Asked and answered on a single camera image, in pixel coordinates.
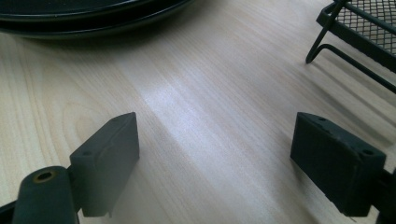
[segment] black object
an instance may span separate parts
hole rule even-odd
[[[191,0],[34,0],[34,3],[4,0],[0,1],[0,31],[51,39],[106,35],[156,21],[189,2]]]
[[[1,224],[78,223],[111,213],[139,159],[135,113],[106,123],[70,156],[71,165],[35,171],[21,182],[18,200],[0,208]]]
[[[366,217],[374,205],[377,223],[396,223],[396,173],[383,169],[380,150],[327,119],[298,113],[290,156],[344,215]]]
[[[396,93],[396,86],[333,45],[320,45],[328,31],[349,45],[396,72],[396,15],[395,0],[334,0],[319,14],[317,22],[323,26],[317,40],[306,56],[311,63],[323,49],[328,49],[361,70],[388,90]]]

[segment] bent metal wire leg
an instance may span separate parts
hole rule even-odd
[[[308,55],[305,58],[306,63],[311,63],[314,61],[314,59],[318,56],[318,54],[323,50],[323,49],[328,49],[334,54],[338,55],[340,58],[344,59],[351,65],[355,66],[357,69],[362,71],[365,75],[368,77],[372,78],[376,82],[378,82],[380,85],[384,86],[386,89],[389,91],[393,92],[396,94],[396,86],[388,82],[386,79],[382,78],[380,75],[376,74],[375,72],[371,71],[369,68],[364,66],[363,64],[357,62],[356,60],[352,59],[348,55],[346,55],[343,51],[340,49],[336,48],[333,45],[330,44],[322,44],[320,45],[321,40],[323,37],[326,35],[326,33],[332,28],[332,25],[335,22],[335,19],[337,18],[338,14],[340,13],[341,9],[345,6],[348,0],[342,0],[338,2],[338,4],[335,6],[334,10],[332,11],[332,15],[330,18],[326,21],[325,25],[323,26],[323,29],[321,30],[320,34],[318,35],[318,38],[316,39],[314,45],[312,46],[311,50],[309,50]]]

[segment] light wood tabletop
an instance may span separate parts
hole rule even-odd
[[[86,223],[375,223],[349,218],[290,159],[296,113],[332,120],[396,167],[396,95],[334,54],[304,58],[331,0],[196,0],[124,34],[0,34],[0,204],[109,119],[136,112],[140,160],[114,218]],[[394,74],[328,34],[325,41]]]

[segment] metal mesh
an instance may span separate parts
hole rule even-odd
[[[393,25],[396,24],[396,0],[375,1],[375,0],[352,0],[348,4],[365,11],[366,13],[380,19],[382,22]],[[343,8],[337,20],[358,32],[364,37],[375,42],[381,48],[396,55],[396,36],[372,22]]]

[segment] wood grain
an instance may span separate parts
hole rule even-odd
[[[396,166],[396,96],[329,52],[304,57],[330,1],[196,0],[121,35],[0,35],[0,204],[22,179],[135,111],[141,159],[113,219],[81,223],[374,223],[342,216],[290,160],[298,111],[326,117]],[[394,74],[327,35],[326,42]]]

